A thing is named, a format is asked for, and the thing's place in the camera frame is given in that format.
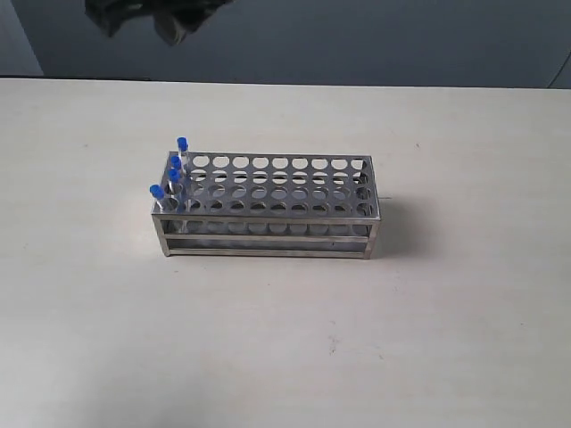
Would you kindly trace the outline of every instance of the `perforated metal plate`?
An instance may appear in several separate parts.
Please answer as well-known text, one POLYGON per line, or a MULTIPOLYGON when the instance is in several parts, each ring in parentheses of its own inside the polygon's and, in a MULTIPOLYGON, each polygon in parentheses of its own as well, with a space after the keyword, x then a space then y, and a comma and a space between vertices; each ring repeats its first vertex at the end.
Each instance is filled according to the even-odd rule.
POLYGON ((165 255, 368 258, 380 224, 368 156, 194 152, 153 219, 165 255))

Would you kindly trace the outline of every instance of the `test tube rack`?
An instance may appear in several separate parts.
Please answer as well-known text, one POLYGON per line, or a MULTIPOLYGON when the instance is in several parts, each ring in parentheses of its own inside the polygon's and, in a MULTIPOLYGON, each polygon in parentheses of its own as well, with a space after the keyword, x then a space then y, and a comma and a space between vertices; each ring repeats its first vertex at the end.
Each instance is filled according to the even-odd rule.
POLYGON ((189 152, 161 178, 152 218, 165 256, 369 259, 381 212, 369 156, 189 152))

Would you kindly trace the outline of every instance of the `white table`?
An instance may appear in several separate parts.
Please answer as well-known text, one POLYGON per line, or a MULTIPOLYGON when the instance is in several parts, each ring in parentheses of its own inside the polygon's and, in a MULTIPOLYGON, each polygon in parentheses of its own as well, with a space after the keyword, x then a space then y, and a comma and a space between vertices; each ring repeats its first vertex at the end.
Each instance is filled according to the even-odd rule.
POLYGON ((567 427, 571 91, 0 80, 0 426, 567 427), (165 258, 175 138, 370 153, 380 258, 165 258))

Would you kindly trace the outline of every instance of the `blue cap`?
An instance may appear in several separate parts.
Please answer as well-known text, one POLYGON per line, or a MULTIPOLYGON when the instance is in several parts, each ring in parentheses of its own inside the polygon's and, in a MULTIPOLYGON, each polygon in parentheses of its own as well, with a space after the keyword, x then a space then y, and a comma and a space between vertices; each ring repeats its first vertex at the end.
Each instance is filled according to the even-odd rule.
POLYGON ((179 181, 180 174, 178 173, 178 169, 171 168, 169 169, 169 180, 174 181, 175 183, 179 181))
POLYGON ((180 149, 181 152, 186 152, 186 150, 188 150, 188 143, 186 142, 185 137, 180 136, 179 138, 177 138, 177 143, 178 143, 178 149, 180 149))
POLYGON ((178 156, 171 156, 170 157, 170 165, 172 165, 172 168, 180 169, 182 167, 182 163, 180 162, 180 158, 178 156))
POLYGON ((152 185, 149 190, 151 191, 151 195, 155 199, 164 198, 164 191, 161 189, 161 187, 159 185, 152 185))

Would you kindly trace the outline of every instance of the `blue test tube cap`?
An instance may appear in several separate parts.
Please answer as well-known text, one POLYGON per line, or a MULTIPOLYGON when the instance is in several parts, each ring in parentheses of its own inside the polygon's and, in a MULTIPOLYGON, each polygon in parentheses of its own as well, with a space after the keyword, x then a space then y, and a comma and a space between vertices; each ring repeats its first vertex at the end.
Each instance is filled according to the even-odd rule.
POLYGON ((177 143, 178 149, 180 149, 181 152, 186 152, 186 150, 188 150, 188 142, 184 136, 177 138, 177 143))
POLYGON ((173 183, 177 183, 180 179, 180 173, 177 169, 171 168, 169 169, 169 180, 173 183))
POLYGON ((152 185, 149 190, 151 191, 151 195, 154 199, 164 198, 164 191, 159 185, 152 185))
POLYGON ((178 156, 171 156, 170 157, 170 165, 172 165, 172 168, 174 168, 174 169, 181 169, 182 168, 182 162, 180 161, 180 158, 178 156))

